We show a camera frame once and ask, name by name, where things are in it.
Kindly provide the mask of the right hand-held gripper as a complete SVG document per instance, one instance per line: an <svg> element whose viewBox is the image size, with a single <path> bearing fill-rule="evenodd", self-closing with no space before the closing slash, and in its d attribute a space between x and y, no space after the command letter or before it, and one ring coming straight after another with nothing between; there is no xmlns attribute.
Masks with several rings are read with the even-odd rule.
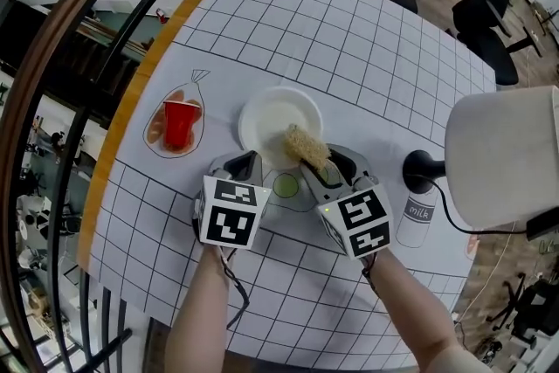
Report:
<svg viewBox="0 0 559 373"><path fill-rule="evenodd" d="M386 248L391 242L391 206L384 187L369 176L369 161L341 145L329 143L329 160L344 181L352 186L336 195L336 184L328 184L321 172L308 162L300 172L315 199L328 236L350 259L362 259Z"/></svg>

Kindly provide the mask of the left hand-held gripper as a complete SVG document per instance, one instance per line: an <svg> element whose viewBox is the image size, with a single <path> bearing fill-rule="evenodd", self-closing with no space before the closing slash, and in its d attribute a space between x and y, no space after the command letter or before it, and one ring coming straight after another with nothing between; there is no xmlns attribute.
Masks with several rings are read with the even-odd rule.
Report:
<svg viewBox="0 0 559 373"><path fill-rule="evenodd" d="M235 151L214 159L208 169L222 169L237 181L204 176L196 202L199 240L205 245L250 249L271 194L262 184L262 158L254 150Z"/></svg>

